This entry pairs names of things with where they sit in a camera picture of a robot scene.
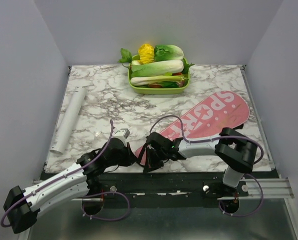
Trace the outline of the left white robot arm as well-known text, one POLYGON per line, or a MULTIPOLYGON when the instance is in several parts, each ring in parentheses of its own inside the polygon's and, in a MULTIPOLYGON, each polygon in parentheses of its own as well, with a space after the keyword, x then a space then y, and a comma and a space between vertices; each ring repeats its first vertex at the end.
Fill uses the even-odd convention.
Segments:
POLYGON ((51 178, 24 189, 18 185, 10 189, 3 204, 3 219, 8 219, 9 223, 1 220, 0 224, 19 234, 33 226, 39 214, 61 201, 100 193, 98 176, 108 167, 127 167, 136 160, 130 144, 114 137, 102 148, 83 154, 73 165, 51 178))

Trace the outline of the pink racket bag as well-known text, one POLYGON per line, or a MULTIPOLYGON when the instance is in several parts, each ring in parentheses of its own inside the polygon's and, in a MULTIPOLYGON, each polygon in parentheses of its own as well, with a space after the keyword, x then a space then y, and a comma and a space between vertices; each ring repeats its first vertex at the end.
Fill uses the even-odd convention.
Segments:
POLYGON ((192 97, 193 102, 174 97, 156 105, 156 118, 177 115, 184 125, 189 139, 219 134, 222 128, 243 125, 250 116, 250 108, 240 95, 232 91, 218 91, 201 99, 192 97))

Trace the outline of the white shuttlecock tube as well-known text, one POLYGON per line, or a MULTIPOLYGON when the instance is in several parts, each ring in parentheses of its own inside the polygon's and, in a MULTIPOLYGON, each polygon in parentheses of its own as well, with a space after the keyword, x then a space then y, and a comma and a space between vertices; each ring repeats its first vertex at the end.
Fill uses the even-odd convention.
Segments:
POLYGON ((62 155, 66 149, 73 128, 77 122, 78 115, 87 93, 86 87, 76 87, 68 107, 63 115, 59 128, 55 135, 55 142, 50 148, 50 152, 62 155))

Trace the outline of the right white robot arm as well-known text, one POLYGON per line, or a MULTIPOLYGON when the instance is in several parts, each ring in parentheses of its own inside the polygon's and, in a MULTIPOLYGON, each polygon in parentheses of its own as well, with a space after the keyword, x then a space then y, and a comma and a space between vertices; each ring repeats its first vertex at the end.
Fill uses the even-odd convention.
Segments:
POLYGON ((228 167, 222 179, 223 185, 237 188, 239 181, 253 171, 253 166, 264 156, 261 145, 240 134, 232 128, 225 127, 210 137, 185 138, 170 140, 157 132, 152 132, 146 139, 139 160, 145 157, 145 172, 160 168, 163 161, 186 160, 198 156, 218 156, 228 167))

